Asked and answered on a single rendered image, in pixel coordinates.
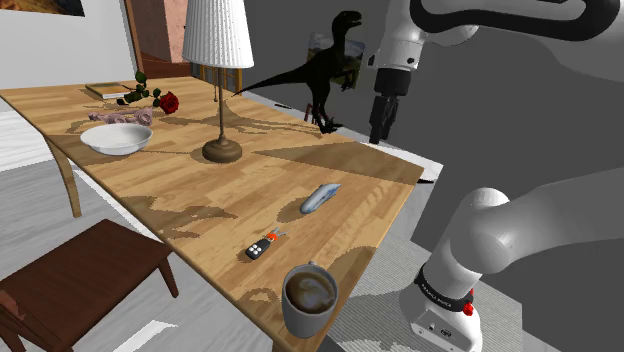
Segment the black key fob remote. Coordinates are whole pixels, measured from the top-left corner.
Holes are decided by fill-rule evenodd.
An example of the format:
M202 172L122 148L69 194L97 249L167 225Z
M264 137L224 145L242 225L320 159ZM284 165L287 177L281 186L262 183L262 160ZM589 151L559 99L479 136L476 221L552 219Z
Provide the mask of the black key fob remote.
M277 240L279 237L282 237L282 236L284 236L286 234L287 234L287 231L280 232L279 228L276 227L271 232L267 233L264 237L262 237L260 240L256 241L252 245L250 245L244 251L244 253L250 259L256 260L256 259L258 259L260 256L262 256L267 251L267 249L271 246L271 244L275 240Z

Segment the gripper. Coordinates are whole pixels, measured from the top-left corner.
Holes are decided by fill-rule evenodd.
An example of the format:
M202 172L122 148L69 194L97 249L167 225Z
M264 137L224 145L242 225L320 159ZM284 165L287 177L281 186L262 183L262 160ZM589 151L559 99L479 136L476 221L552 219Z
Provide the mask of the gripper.
M385 139L388 139L391 127L396 120L399 106L399 100L396 96L406 96L409 86L409 71L393 68L379 68L377 70L374 91L380 93L382 96L375 97L369 118L371 126L369 142L371 144L378 144L382 139L384 123Z

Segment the brown wooden door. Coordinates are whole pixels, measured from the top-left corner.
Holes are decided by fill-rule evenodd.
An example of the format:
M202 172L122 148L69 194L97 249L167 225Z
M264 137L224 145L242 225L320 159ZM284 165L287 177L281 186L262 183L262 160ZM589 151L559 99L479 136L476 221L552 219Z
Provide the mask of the brown wooden door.
M188 0L123 0L137 68L148 78L191 75L182 59Z

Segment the white bowl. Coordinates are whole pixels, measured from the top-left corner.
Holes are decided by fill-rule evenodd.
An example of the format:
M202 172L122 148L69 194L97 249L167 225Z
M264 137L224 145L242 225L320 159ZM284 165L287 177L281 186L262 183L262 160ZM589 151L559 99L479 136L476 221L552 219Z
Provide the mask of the white bowl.
M98 153L124 156L146 147L152 135L149 127L138 124L106 124L86 130L80 140Z

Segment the grey cup of coffee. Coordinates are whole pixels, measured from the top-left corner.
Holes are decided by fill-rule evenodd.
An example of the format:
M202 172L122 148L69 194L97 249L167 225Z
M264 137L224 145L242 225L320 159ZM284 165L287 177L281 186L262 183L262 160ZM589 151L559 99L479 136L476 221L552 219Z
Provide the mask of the grey cup of coffee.
M293 268L282 287L286 328L298 338L311 338L328 323L338 298L337 283L326 269L313 261Z

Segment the pink knobbly figure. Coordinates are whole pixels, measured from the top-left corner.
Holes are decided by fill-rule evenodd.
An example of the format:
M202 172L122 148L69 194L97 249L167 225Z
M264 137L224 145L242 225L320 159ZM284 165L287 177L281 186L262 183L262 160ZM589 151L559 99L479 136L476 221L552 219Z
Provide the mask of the pink knobbly figure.
M138 124L142 126L152 125L152 109L142 108L136 110L123 110L107 113L89 112L88 117L93 121L102 121L107 124Z

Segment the black dinosaur figure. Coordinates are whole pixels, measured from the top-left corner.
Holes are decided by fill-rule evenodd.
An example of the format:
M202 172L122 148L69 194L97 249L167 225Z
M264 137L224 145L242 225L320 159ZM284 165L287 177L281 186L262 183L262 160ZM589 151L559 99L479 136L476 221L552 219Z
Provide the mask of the black dinosaur figure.
M330 47L321 50L305 64L245 87L236 92L236 95L256 88L305 83L312 94L312 115L319 130L323 134L335 132L342 127L342 124L335 123L325 110L325 103L330 93L330 81L333 78L344 76L345 83L341 89L350 89L353 86L351 78L348 77L349 71L344 69L347 63L345 36L350 28L361 24L362 14L359 11L341 11L332 21L333 44Z

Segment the dark brown wooden chair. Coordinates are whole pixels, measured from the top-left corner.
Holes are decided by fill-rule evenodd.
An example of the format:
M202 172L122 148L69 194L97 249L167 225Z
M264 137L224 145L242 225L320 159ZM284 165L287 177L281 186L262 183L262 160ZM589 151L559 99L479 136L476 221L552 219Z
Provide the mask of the dark brown wooden chair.
M179 294L172 250L104 219L0 280L0 339L11 352L25 340L45 352L73 345L158 270Z

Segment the wall picture with orange tones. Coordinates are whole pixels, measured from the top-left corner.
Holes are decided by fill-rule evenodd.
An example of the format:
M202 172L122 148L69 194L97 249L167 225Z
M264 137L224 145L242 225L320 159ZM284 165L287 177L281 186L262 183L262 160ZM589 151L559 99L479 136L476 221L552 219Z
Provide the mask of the wall picture with orange tones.
M0 9L85 16L81 0L0 0Z

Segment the wooden table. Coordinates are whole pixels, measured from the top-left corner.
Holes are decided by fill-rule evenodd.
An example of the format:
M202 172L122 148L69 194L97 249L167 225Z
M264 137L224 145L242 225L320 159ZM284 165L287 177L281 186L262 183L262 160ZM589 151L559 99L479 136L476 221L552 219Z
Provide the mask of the wooden table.
M322 336L299 339L285 327L286 274L313 261L346 300L422 174L418 165L242 96L223 103L225 136L242 156L216 163L203 146L220 133L210 84L165 78L176 113L157 115L147 146L108 157L80 135L89 112L110 105L83 85L5 89L4 101L121 203L190 267L263 330L283 352L316 352ZM316 211L301 204L320 185L341 184ZM287 234L256 260L244 251L276 227Z

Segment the landscape wall picture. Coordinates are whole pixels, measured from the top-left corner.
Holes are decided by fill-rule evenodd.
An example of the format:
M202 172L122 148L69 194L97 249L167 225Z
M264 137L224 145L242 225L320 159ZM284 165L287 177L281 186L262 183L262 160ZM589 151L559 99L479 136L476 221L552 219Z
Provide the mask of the landscape wall picture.
M354 89L362 64L365 44L312 32L302 74L308 86L321 81L340 84L342 91Z

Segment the red rose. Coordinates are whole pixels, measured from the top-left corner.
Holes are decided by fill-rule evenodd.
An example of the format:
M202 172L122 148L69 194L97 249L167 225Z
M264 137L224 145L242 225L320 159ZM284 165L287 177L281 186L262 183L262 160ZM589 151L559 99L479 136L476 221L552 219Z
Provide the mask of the red rose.
M165 114L172 114L179 108L179 100L172 92L163 94L159 88L149 90L147 86L147 76L142 71L135 73L137 82L134 88L130 87L130 91L125 93L121 98L116 99L118 105L128 105L142 99L151 99L152 106L163 110Z

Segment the flat olive book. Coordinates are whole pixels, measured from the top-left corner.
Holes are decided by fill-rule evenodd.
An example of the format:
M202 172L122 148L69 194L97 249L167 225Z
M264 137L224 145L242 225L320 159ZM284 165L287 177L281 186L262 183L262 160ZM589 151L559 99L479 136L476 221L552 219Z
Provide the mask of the flat olive book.
M130 88L119 82L91 83L86 84L85 88L104 100L123 98L126 94L132 92Z

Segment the white shade table lamp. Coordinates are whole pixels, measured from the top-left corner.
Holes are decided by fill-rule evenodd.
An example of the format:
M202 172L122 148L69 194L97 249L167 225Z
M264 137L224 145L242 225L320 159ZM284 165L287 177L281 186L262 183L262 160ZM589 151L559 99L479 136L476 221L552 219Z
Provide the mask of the white shade table lamp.
M226 68L254 66L244 0L188 0L182 57L217 68L220 133L203 146L203 157L216 163L235 162L242 148L225 136L222 78Z

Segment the blue-grey oblong gadget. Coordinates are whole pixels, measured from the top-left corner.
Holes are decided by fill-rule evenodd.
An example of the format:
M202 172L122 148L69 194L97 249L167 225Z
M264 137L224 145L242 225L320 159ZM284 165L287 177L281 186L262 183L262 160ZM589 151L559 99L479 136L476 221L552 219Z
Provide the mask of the blue-grey oblong gadget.
M299 211L302 214L309 214L316 211L327 200L331 199L341 187L341 184L330 183L320 185L305 201L301 204Z

